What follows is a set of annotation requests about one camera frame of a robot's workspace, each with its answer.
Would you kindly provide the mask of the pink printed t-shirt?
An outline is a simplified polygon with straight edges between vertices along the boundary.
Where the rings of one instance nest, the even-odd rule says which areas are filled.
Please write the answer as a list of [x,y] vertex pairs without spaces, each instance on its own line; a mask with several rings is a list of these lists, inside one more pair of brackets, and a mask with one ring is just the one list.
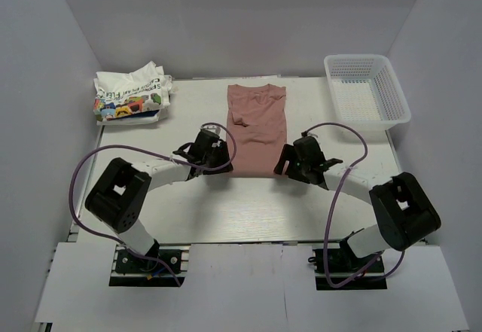
[[232,176],[272,178],[287,143],[286,88],[273,84],[227,88],[227,141],[233,159]]

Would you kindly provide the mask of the white printed t-shirt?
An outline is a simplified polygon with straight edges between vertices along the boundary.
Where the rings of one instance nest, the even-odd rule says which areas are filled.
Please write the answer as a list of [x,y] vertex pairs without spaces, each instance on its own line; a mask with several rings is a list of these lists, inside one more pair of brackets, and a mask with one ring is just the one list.
[[97,72],[93,113],[99,126],[136,126],[168,116],[172,76],[150,61],[130,73]]

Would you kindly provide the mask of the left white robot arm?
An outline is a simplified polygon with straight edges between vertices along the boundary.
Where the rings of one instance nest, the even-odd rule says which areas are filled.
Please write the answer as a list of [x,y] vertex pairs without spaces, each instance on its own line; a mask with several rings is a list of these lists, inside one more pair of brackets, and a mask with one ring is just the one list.
[[180,161],[157,158],[129,163],[111,160],[85,200],[85,208],[107,225],[134,252],[133,262],[144,271],[159,262],[159,243],[139,220],[148,192],[200,175],[231,172],[228,144],[217,133],[202,129],[194,142],[174,151]]

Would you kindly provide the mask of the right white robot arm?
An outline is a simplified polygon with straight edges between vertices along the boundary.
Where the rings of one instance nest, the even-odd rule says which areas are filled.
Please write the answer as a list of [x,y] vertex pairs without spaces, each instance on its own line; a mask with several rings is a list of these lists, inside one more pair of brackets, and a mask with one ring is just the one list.
[[312,136],[284,145],[274,168],[277,175],[346,194],[369,204],[376,223],[343,238],[338,248],[325,253],[327,268],[356,271],[376,253],[386,249],[405,251],[441,227],[441,219],[416,177],[369,175],[340,159],[325,157]]

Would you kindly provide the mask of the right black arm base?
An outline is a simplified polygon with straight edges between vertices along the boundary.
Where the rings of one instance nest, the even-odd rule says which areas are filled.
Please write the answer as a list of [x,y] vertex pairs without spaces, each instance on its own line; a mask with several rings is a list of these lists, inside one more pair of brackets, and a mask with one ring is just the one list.
[[[373,257],[370,255],[362,259],[350,261],[342,255],[339,248],[328,249],[328,269],[331,281],[340,284],[355,272],[364,267]],[[317,291],[369,291],[386,290],[385,266],[381,256],[371,264],[363,273],[359,273],[351,282],[340,288],[332,288],[325,278],[325,268],[323,264],[323,249],[313,249],[313,254],[308,258],[307,263],[314,269],[316,290]]]

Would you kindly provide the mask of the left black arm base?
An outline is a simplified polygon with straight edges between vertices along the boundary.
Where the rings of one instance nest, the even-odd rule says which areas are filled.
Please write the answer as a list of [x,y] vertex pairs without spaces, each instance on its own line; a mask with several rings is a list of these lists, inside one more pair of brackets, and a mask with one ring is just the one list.
[[188,271],[189,247],[161,246],[157,258],[169,266],[178,283],[163,264],[139,259],[118,246],[115,249],[108,285],[137,288],[177,288],[182,285]]

